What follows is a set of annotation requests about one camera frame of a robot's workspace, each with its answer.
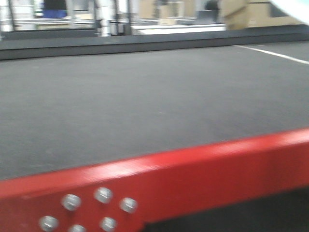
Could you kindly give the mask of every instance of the cardboard box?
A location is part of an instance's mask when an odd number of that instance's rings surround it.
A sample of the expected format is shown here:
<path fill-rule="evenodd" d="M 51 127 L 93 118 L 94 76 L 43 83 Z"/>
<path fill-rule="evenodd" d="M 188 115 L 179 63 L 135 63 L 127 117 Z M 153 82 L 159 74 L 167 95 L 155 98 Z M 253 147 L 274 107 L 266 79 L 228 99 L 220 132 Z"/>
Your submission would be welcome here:
<path fill-rule="evenodd" d="M 154 18 L 154 14 L 155 14 L 155 0 L 140 0 L 139 17 Z"/>
<path fill-rule="evenodd" d="M 270 17 L 270 2 L 248 3 L 224 16 L 227 29 L 244 29 L 302 24 L 293 17 Z"/>
<path fill-rule="evenodd" d="M 221 15 L 226 17 L 241 11 L 247 5 L 247 0 L 223 0 L 221 4 Z"/>
<path fill-rule="evenodd" d="M 162 25 L 162 26 L 174 26 L 175 24 L 176 24 L 176 20 L 173 18 L 159 19 L 159 25 Z"/>

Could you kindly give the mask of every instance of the bolt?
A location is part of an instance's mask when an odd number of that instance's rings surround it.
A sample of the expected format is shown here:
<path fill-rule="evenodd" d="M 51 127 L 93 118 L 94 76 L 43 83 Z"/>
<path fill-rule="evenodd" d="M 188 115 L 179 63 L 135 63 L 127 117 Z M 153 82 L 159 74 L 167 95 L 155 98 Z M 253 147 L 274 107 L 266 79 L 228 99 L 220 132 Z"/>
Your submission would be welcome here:
<path fill-rule="evenodd" d="M 72 225 L 68 232 L 86 232 L 86 229 L 84 226 L 81 225 Z"/>
<path fill-rule="evenodd" d="M 104 204 L 108 204 L 112 199 L 112 191 L 108 188 L 98 188 L 95 192 L 95 198 Z"/>
<path fill-rule="evenodd" d="M 113 232 L 117 226 L 117 222 L 115 219 L 111 217 L 105 217 L 101 221 L 100 227 L 106 232 Z"/>
<path fill-rule="evenodd" d="M 58 225 L 58 220 L 52 216 L 44 216 L 40 218 L 40 228 L 45 232 L 53 231 Z"/>
<path fill-rule="evenodd" d="M 62 205 L 65 207 L 67 210 L 74 211 L 76 210 L 82 203 L 82 200 L 73 194 L 67 194 L 65 197 L 62 199 Z"/>
<path fill-rule="evenodd" d="M 135 200 L 133 200 L 132 198 L 125 197 L 120 202 L 120 208 L 123 211 L 126 211 L 129 214 L 132 214 L 137 209 L 137 202 Z"/>

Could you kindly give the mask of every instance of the metal pole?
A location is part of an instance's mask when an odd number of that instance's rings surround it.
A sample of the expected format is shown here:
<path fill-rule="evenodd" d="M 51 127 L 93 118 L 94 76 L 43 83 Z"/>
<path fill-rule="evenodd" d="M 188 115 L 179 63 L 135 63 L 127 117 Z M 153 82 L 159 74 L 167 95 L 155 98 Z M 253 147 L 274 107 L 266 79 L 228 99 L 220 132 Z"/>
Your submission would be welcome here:
<path fill-rule="evenodd" d="M 132 35 L 132 19 L 131 19 L 131 2 L 130 0 L 126 0 L 126 7 L 127 7 L 127 15 L 128 15 L 128 20 L 129 20 L 129 28 L 128 28 L 128 33 L 129 35 Z"/>
<path fill-rule="evenodd" d="M 66 0 L 67 5 L 67 12 L 68 15 L 71 17 L 70 20 L 70 28 L 76 28 L 75 26 L 75 14 L 74 14 L 74 4 L 72 0 Z"/>
<path fill-rule="evenodd" d="M 1 16 L 2 7 L 0 6 L 0 41 L 2 40 L 2 16 Z"/>
<path fill-rule="evenodd" d="M 12 27 L 13 27 L 13 31 L 16 31 L 16 24 L 15 24 L 15 18 L 14 18 L 14 10 L 13 10 L 13 6 L 12 6 L 11 0 L 8 0 L 8 3 L 9 3 L 10 15 L 11 15 L 11 24 L 12 24 Z"/>
<path fill-rule="evenodd" d="M 119 15 L 118 15 L 118 0 L 114 0 L 115 1 L 115 16 L 116 16 L 116 35 L 119 34 Z"/>

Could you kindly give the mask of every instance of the floor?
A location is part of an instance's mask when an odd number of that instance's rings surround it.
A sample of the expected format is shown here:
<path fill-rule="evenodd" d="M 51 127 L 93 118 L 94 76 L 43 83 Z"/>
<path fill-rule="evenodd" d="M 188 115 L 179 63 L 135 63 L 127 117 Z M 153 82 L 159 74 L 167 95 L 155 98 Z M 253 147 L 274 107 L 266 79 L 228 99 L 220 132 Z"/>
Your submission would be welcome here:
<path fill-rule="evenodd" d="M 308 61 L 309 42 L 2 61 L 0 179 L 308 127 Z M 145 231 L 307 232 L 308 193 Z"/>

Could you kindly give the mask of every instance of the dark gray border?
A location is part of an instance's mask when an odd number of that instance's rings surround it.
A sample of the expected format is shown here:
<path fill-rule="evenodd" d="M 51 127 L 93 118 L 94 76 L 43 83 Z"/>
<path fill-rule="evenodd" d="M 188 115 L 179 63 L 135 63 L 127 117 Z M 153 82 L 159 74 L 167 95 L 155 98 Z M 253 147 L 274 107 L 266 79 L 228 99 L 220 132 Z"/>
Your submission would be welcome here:
<path fill-rule="evenodd" d="M 0 60 L 309 40 L 304 25 L 234 31 L 0 42 Z"/>

